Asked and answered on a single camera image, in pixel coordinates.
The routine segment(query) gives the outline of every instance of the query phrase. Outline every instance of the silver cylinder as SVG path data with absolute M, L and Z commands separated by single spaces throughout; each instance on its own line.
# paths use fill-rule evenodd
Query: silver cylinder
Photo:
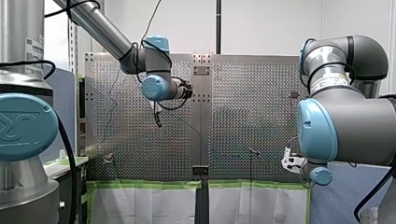
M 71 0 L 74 5 L 82 0 Z M 54 0 L 61 8 L 66 8 L 67 0 Z M 116 59 L 124 56 L 132 47 L 128 38 L 96 7 L 94 3 L 84 3 L 71 9 L 73 21 L 95 38 Z
M 376 98 L 379 94 L 381 80 L 355 80 L 352 84 L 353 87 L 360 90 L 361 93 L 367 98 Z
M 57 224 L 59 205 L 59 184 L 51 180 L 40 192 L 29 198 L 0 204 L 1 223 Z
M 44 58 L 43 15 L 44 0 L 0 1 L 1 63 Z M 42 64 L 13 66 L 5 70 L 43 76 Z
M 0 0 L 0 29 L 0 63 L 44 58 L 44 0 Z M 2 67 L 0 87 L 0 93 L 29 93 L 52 102 L 43 64 Z
M 48 182 L 38 156 L 25 161 L 0 161 L 0 204 L 37 195 Z
M 311 79 L 309 83 L 310 93 L 329 86 L 349 86 L 344 66 L 337 63 L 344 63 L 346 56 L 338 48 L 324 46 L 312 50 L 304 60 L 304 71 Z

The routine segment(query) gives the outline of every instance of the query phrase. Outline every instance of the white cloth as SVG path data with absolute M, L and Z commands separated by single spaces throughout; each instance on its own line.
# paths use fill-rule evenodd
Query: white cloth
M 306 224 L 309 222 L 309 192 L 306 189 L 245 186 L 209 189 L 209 203 L 210 223 Z
M 96 189 L 91 224 L 193 224 L 196 189 Z

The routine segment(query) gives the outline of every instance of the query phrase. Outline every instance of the robotic arm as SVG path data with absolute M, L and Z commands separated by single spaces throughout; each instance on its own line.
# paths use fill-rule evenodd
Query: robotic arm
M 54 0 L 66 8 L 67 0 Z M 71 19 L 102 44 L 126 74 L 146 72 L 142 92 L 154 102 L 188 99 L 190 82 L 171 77 L 165 37 L 149 36 L 142 48 L 131 43 L 95 4 L 71 0 Z M 59 184 L 48 179 L 38 155 L 58 130 L 71 168 L 73 149 L 52 108 L 52 88 L 44 80 L 44 0 L 1 0 L 0 28 L 0 217 L 5 223 L 55 224 L 59 220 Z M 77 205 L 77 171 L 71 169 L 70 223 Z
M 66 8 L 67 0 L 54 0 Z M 71 0 L 74 5 L 82 0 Z M 120 69 L 126 74 L 146 72 L 142 83 L 143 94 L 151 101 L 190 98 L 192 85 L 178 77 L 171 77 L 172 62 L 169 58 L 168 39 L 149 36 L 143 40 L 143 48 L 128 38 L 92 2 L 85 2 L 70 9 L 71 19 L 86 30 L 105 49 L 120 61 Z
M 375 98 L 389 68 L 382 47 L 361 35 L 310 41 L 300 59 L 310 93 L 298 105 L 298 139 L 306 158 L 291 157 L 289 144 L 283 167 L 321 186 L 332 181 L 329 161 L 395 167 L 396 100 Z M 379 223 L 393 223 L 395 192 L 384 198 Z

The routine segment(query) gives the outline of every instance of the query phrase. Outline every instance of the robot logo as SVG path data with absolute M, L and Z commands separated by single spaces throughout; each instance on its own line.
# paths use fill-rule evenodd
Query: robot logo
M 30 129 L 29 126 L 34 125 L 31 121 L 35 119 L 35 116 L 19 112 L 17 115 L 9 112 L 8 114 L 7 116 L 0 113 L 0 139 L 5 142 L 15 142 L 22 138 L 27 129 Z

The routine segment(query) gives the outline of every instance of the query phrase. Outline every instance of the label sticker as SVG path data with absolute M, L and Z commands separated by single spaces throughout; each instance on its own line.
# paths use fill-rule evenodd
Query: label sticker
M 39 61 L 44 58 L 43 44 L 30 38 L 26 38 L 25 44 L 25 60 L 26 61 Z M 25 65 L 25 73 L 44 75 L 41 63 Z
M 325 74 L 312 85 L 311 93 L 329 86 L 349 86 L 347 77 L 343 74 Z

